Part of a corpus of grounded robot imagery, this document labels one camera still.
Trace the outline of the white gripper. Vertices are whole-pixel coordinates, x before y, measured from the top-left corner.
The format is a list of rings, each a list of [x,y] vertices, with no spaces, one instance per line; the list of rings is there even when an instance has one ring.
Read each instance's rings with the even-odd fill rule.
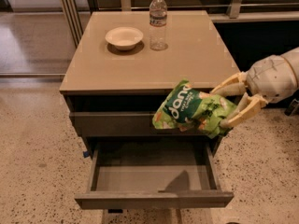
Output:
[[[246,93],[246,81],[253,96]],[[298,90],[298,55],[271,55],[256,62],[247,73],[239,72],[215,87],[210,93],[223,97],[242,95],[236,109],[220,122],[233,128],[257,115],[268,103],[276,104]]]

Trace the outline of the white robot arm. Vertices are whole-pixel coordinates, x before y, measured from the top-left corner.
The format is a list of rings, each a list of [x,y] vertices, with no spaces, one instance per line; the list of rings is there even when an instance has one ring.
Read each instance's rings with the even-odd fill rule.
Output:
[[[299,48],[296,48],[256,62],[248,71],[228,77],[210,93],[242,96],[235,111],[220,123],[222,128],[233,128],[268,104],[291,97],[298,88]]]

